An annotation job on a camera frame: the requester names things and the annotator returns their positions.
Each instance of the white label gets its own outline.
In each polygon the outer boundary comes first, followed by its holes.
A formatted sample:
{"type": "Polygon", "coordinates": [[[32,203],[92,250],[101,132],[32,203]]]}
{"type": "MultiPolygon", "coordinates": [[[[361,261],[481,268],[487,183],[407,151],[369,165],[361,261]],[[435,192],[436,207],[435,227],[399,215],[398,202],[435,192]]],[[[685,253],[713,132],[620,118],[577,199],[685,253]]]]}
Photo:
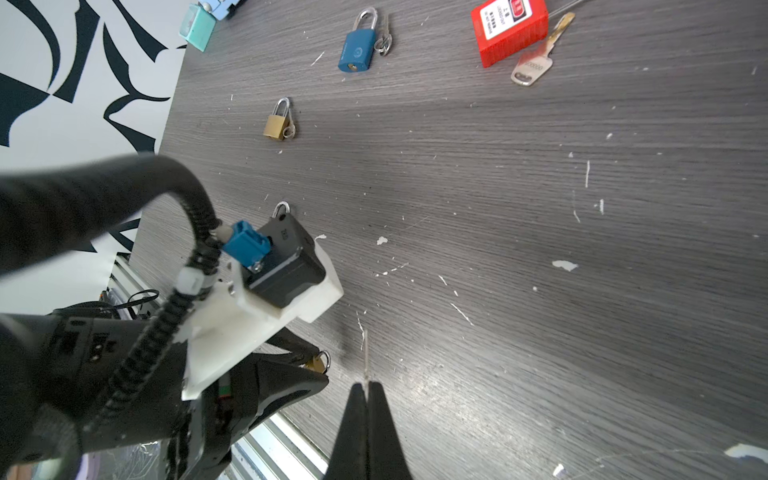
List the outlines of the white label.
{"type": "Polygon", "coordinates": [[[528,0],[496,0],[480,10],[485,39],[509,30],[530,17],[531,4],[528,0]]]}

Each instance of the white wall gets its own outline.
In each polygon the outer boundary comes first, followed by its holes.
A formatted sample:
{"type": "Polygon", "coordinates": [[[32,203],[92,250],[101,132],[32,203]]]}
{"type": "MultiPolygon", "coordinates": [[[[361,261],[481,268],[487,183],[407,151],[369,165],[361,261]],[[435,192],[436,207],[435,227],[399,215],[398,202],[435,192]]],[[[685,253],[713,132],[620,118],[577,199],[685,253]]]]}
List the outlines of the white wall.
{"type": "MultiPolygon", "coordinates": [[[[0,2],[0,139],[7,135],[0,142],[0,174],[157,151],[186,51],[177,48],[186,44],[178,29],[189,3],[0,2]],[[126,96],[127,104],[113,104],[126,96]],[[114,111],[107,116],[117,126],[104,119],[105,111],[114,111]]],[[[133,241],[136,229],[120,234],[133,241]]],[[[95,253],[65,253],[0,278],[0,312],[43,314],[96,300],[116,252],[130,251],[124,243],[105,234],[92,242],[95,253]]]]}

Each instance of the teal padlock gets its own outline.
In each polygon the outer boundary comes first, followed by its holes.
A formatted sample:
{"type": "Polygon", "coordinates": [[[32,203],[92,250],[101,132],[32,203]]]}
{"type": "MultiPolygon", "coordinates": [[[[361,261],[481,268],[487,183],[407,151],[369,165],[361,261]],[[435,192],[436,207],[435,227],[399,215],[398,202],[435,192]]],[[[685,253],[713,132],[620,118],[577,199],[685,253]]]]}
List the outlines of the teal padlock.
{"type": "Polygon", "coordinates": [[[346,36],[344,49],[341,51],[339,59],[339,70],[341,71],[366,71],[371,65],[371,56],[373,56],[373,44],[376,43],[376,23],[379,20],[379,13],[373,7],[368,7],[355,19],[355,28],[346,36]],[[358,29],[360,21],[367,15],[373,17],[370,28],[358,29]]]}

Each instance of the red padlock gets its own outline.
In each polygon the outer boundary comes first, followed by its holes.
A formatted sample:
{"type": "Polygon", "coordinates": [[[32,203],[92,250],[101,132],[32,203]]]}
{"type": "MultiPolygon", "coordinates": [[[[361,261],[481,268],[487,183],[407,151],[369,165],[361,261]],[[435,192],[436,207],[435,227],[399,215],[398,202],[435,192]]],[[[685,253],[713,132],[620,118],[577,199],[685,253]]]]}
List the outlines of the red padlock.
{"type": "Polygon", "coordinates": [[[543,40],[549,31],[544,0],[488,0],[472,10],[483,67],[543,40]]]}

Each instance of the padlock shackle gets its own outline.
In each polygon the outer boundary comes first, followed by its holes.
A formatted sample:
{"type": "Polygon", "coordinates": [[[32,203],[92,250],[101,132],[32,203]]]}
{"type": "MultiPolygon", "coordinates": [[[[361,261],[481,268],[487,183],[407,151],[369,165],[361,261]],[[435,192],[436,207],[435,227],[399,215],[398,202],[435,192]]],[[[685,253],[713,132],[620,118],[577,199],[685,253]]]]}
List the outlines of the padlock shackle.
{"type": "Polygon", "coordinates": [[[283,102],[286,104],[286,114],[280,115],[280,117],[287,117],[290,115],[290,99],[288,97],[283,97],[277,101],[277,105],[275,105],[275,110],[272,112],[272,115],[277,115],[277,111],[280,109],[280,104],[283,102]]]}
{"type": "Polygon", "coordinates": [[[357,18],[355,18],[355,28],[354,30],[357,30],[358,25],[360,25],[360,21],[363,20],[366,15],[371,15],[373,17],[373,23],[371,23],[371,30],[376,30],[376,23],[379,21],[379,13],[376,11],[373,7],[368,7],[362,12],[360,12],[360,15],[357,15],[357,18]]]}

